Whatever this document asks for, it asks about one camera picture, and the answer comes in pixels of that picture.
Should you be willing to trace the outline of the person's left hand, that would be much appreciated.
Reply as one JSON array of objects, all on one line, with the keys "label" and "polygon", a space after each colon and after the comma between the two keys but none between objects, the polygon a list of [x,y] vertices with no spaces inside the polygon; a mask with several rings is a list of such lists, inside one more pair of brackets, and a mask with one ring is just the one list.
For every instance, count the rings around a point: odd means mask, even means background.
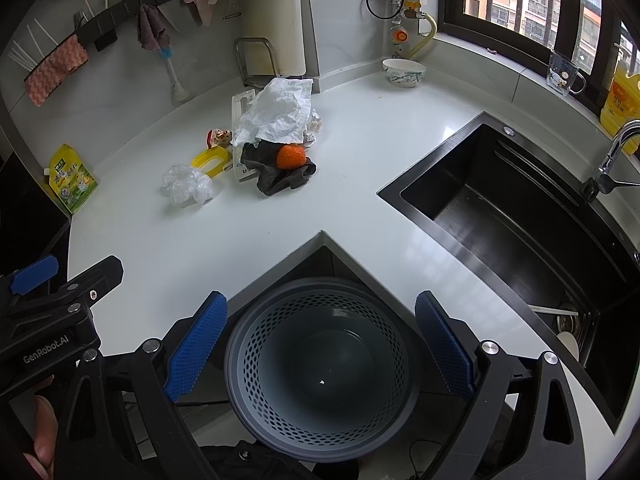
[{"label": "person's left hand", "polygon": [[35,396],[35,404],[34,452],[24,453],[23,456],[41,479],[51,479],[58,421],[51,403],[44,396]]}]

